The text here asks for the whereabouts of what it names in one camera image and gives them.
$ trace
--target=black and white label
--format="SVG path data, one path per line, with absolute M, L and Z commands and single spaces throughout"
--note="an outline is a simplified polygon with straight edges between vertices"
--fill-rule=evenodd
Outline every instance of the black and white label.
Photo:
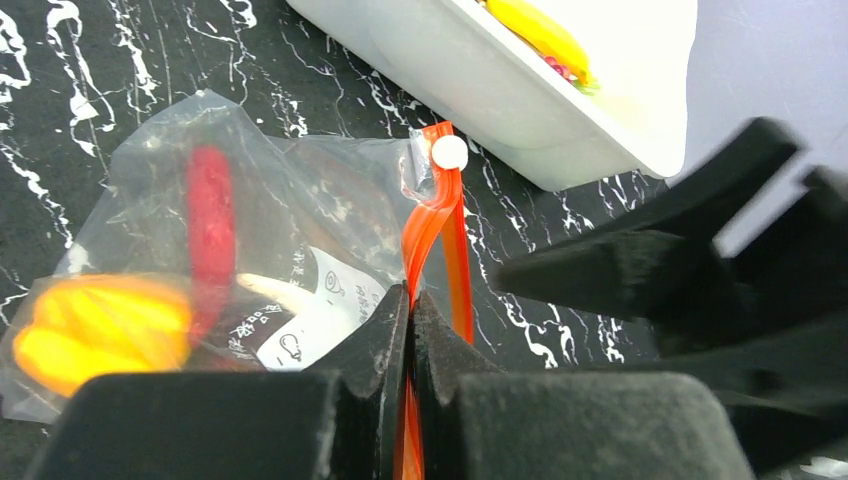
M 370 275 L 310 247 L 318 285 L 308 308 L 274 332 L 256 351 L 269 370 L 302 370 L 330 352 L 374 313 L 386 289 Z

